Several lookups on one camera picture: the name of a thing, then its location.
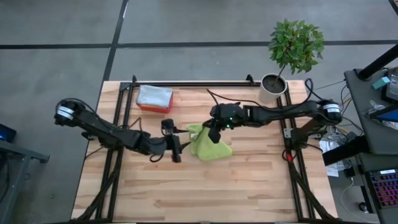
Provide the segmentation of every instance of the wooden tabletop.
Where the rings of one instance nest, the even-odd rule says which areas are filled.
[[[99,99],[98,114],[110,122],[119,83],[105,82]],[[289,87],[292,103],[300,103],[306,98],[303,81],[289,81]],[[210,90],[229,98],[257,100],[259,87],[216,87]],[[215,102],[206,88],[178,87],[173,88],[173,92],[174,102],[169,114],[142,111],[133,103],[129,123],[140,116],[144,131],[161,136],[160,122],[165,118],[172,118],[180,129],[210,118],[210,108]],[[134,90],[133,102],[136,96],[137,90]],[[296,121],[300,127],[308,118]],[[188,141],[187,133],[179,136],[181,143]],[[223,131],[222,140],[234,151],[233,156],[210,162],[202,162],[191,155],[189,146],[183,151],[179,164],[171,162],[170,154],[154,164],[147,156],[125,150],[113,221],[297,221],[287,163],[281,158],[284,143],[280,123],[274,121],[261,128]],[[91,142],[87,153],[99,146],[98,142]],[[337,217],[320,151],[308,147],[303,150],[303,156],[312,192],[328,212]],[[106,149],[103,149],[85,161],[72,218],[81,215],[98,193],[105,158]],[[306,211],[302,192],[300,197]]]

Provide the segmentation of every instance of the concrete floor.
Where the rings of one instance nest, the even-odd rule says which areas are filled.
[[[0,0],[0,45],[110,44],[122,0]],[[131,0],[120,43],[268,41],[276,21],[305,19],[321,27],[326,40],[396,40],[397,14],[387,0]],[[306,74],[315,88],[338,82],[345,70],[361,68],[392,45],[329,45],[320,64]],[[33,162],[31,178],[18,198],[15,223],[50,223],[70,218],[87,141],[79,129],[53,124],[56,102],[77,97],[96,106],[109,49],[0,50],[0,123],[18,131],[16,143],[51,154]],[[118,49],[110,80],[242,80],[277,72],[267,47]],[[340,83],[321,96],[340,100]],[[351,104],[346,116],[359,124]],[[350,184],[330,178],[339,217],[360,221],[341,206]],[[359,212],[361,191],[353,187],[346,206]]]

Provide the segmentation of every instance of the white cable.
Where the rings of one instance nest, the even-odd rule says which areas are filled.
[[[379,223],[379,222],[372,222],[372,221],[369,221],[369,220],[365,220],[365,219],[363,219],[363,218],[361,218],[361,217],[359,217],[359,216],[357,216],[357,215],[351,213],[351,212],[346,208],[346,206],[344,205],[344,202],[343,202],[343,196],[344,196],[344,193],[345,193],[350,187],[352,187],[353,185],[354,185],[354,179],[351,178],[351,184],[350,184],[347,188],[344,189],[343,193],[341,193],[340,201],[341,201],[341,204],[342,204],[343,208],[344,208],[350,215],[352,215],[352,216],[354,216],[354,217],[356,217],[356,218],[358,218],[358,219],[360,219],[360,220],[362,220],[362,221],[364,221],[364,222],[367,222],[367,223]]]

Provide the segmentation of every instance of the green cloth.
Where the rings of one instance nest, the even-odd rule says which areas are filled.
[[[191,153],[201,161],[221,159],[232,155],[232,149],[223,141],[215,144],[208,137],[210,128],[203,127],[202,124],[189,124],[187,129],[190,133]]]

